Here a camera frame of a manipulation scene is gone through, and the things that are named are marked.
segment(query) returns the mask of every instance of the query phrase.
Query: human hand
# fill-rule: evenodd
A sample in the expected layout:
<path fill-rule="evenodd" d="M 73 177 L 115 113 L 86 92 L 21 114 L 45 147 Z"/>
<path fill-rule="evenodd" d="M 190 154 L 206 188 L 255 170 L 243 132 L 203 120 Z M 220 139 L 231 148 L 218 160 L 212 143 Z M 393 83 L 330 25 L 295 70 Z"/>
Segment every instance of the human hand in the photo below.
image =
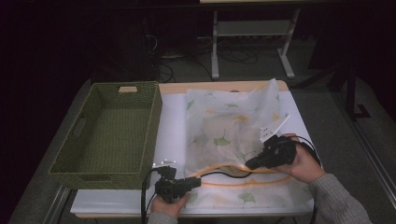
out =
<path fill-rule="evenodd" d="M 171 217 L 178 218 L 181 208 L 186 205 L 189 199 L 190 194 L 186 194 L 175 203 L 167 203 L 163 197 L 157 195 L 152 201 L 151 212 L 165 213 Z"/>
<path fill-rule="evenodd" d="M 293 137 L 296 136 L 294 133 L 284 134 L 284 136 L 291 137 L 293 141 L 299 141 L 297 137 Z M 291 175 L 306 184 L 310 184 L 319 177 L 326 175 L 326 172 L 309 154 L 307 149 L 296 145 L 296 150 L 296 157 L 292 165 L 277 166 L 274 170 Z"/>

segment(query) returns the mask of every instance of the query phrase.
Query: gray carpet floor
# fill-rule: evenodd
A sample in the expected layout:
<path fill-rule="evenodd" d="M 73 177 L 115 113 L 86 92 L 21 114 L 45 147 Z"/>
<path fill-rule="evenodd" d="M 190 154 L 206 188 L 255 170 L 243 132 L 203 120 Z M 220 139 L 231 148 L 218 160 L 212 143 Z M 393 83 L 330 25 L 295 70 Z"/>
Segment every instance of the gray carpet floor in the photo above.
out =
<path fill-rule="evenodd" d="M 281 40 L 268 45 L 265 44 L 268 40 L 260 41 L 263 41 L 263 43 L 249 42 L 245 46 L 240 46 L 249 49 L 247 51 L 253 53 L 251 55 L 257 55 L 257 62 L 255 62 L 256 56 L 252 57 L 251 61 L 245 61 L 245 63 L 251 64 L 231 63 L 219 58 L 219 81 L 267 80 L 274 77 L 285 80 L 289 86 L 292 86 L 318 72 L 307 69 L 315 40 L 304 42 L 294 40 L 291 43 L 288 57 L 296 75 L 295 79 L 286 78 L 281 62 L 277 57 L 276 48 L 281 46 Z M 222 55 L 229 59 L 230 55 L 241 58 L 246 54 L 241 50 L 225 49 Z M 181 58 L 164 62 L 173 69 L 174 79 L 170 81 L 211 81 L 207 73 L 207 70 L 210 71 L 210 52 L 200 54 L 194 60 Z M 169 69 L 162 66 L 162 71 L 163 79 L 167 79 L 169 76 L 165 73 L 169 73 Z M 343 108 L 345 91 L 332 93 L 326 89 L 326 84 L 330 78 L 325 77 L 307 89 L 291 91 L 305 126 L 322 159 L 323 166 L 327 172 L 335 174 L 351 195 L 363 204 L 374 223 L 396 223 L 395 207 L 378 181 L 367 160 L 361 141 L 353 129 L 353 125 L 356 124 L 361 127 L 389 175 L 395 178 L 396 139 L 394 136 L 396 135 L 396 125 L 375 99 L 375 94 L 369 85 L 360 79 L 357 80 L 356 103 L 364 105 L 372 117 L 359 119 L 357 123 L 352 123 Z M 76 115 L 73 108 L 81 106 L 88 88 L 89 82 L 81 87 L 81 91 L 71 105 L 71 110 L 66 116 L 63 126 L 49 146 L 49 151 L 37 169 L 36 175 L 23 195 L 10 223 L 43 223 L 55 195 L 54 191 L 59 187 L 46 173 L 66 130 Z M 75 217 L 69 212 L 75 194 L 74 190 L 71 191 L 58 220 L 59 223 L 140 223 L 139 219 L 131 218 L 95 220 Z M 215 218 L 199 221 L 201 223 L 216 222 L 221 224 L 293 223 L 291 217 L 284 219 L 279 219 L 279 217 Z M 308 223 L 308 221 L 309 217 L 297 217 L 297 222 L 300 224 Z M 193 222 L 194 220 L 188 218 L 180 220 L 180 223 Z"/>

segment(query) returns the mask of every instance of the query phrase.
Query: basket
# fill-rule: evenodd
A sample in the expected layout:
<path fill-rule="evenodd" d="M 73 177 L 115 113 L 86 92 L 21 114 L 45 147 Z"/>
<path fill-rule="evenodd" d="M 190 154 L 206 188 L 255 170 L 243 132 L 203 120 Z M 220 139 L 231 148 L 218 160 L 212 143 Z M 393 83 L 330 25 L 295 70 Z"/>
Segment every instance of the basket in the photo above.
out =
<path fill-rule="evenodd" d="M 157 82 L 93 84 L 49 175 L 70 189 L 141 189 L 162 106 Z"/>

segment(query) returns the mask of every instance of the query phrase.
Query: table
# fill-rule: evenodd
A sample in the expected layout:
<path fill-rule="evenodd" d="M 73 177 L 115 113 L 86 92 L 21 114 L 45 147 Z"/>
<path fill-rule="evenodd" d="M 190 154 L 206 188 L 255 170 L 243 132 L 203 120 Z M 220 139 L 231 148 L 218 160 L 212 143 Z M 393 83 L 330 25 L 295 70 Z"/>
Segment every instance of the table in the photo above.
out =
<path fill-rule="evenodd" d="M 177 161 L 176 178 L 182 178 L 184 167 L 184 150 L 186 146 L 186 122 L 180 118 L 186 116 L 187 89 L 199 88 L 221 91 L 251 91 L 266 81 L 236 81 L 236 82 L 202 82 L 202 83 L 169 83 L 160 84 L 163 97 L 163 112 L 161 116 L 154 162 Z M 304 122 L 294 103 L 286 83 L 277 82 L 281 102 L 281 115 L 291 114 L 290 120 L 280 129 L 281 133 L 297 133 L 310 140 Z M 147 195 L 154 191 L 153 185 L 159 179 L 151 176 Z M 251 217 L 251 216 L 296 216 L 312 212 L 313 200 L 292 208 L 260 208 L 260 209 L 183 209 L 181 217 Z M 77 217 L 140 217 L 140 190 L 115 189 L 80 189 L 71 208 L 71 213 Z"/>

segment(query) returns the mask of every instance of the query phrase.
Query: person's left hand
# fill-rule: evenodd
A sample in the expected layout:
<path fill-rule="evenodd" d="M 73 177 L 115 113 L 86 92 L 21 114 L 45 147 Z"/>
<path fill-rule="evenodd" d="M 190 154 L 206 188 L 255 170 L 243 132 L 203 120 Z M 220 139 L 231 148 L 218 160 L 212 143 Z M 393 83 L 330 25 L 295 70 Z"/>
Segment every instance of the person's left hand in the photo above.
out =
<path fill-rule="evenodd" d="M 157 195 L 152 201 L 151 212 L 165 213 L 171 217 L 178 218 L 181 208 L 186 205 L 190 199 L 190 194 L 181 197 L 177 202 L 167 203 L 163 197 Z"/>

